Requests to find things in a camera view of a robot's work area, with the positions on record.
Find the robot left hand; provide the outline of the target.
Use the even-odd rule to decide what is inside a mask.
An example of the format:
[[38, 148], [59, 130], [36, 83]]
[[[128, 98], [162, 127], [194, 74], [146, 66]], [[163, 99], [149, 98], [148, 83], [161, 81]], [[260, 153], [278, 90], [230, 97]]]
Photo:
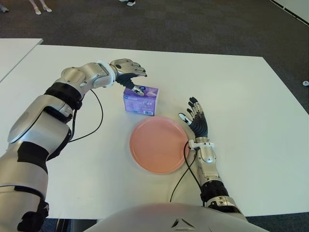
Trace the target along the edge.
[[132, 78], [144, 76], [147, 77], [146, 70], [138, 63], [128, 59], [113, 60], [109, 66], [114, 70], [115, 80], [122, 86], [132, 90], [139, 96], [144, 96], [144, 92], [133, 83]]

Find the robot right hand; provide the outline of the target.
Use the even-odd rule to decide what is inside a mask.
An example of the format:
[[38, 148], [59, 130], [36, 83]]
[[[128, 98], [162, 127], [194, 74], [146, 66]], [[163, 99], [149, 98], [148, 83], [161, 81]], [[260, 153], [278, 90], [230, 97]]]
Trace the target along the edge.
[[191, 118], [183, 113], [178, 113], [179, 118], [189, 126], [196, 138], [208, 138], [208, 124], [202, 106], [195, 97], [189, 98], [188, 105], [191, 108], [187, 108], [187, 112]]

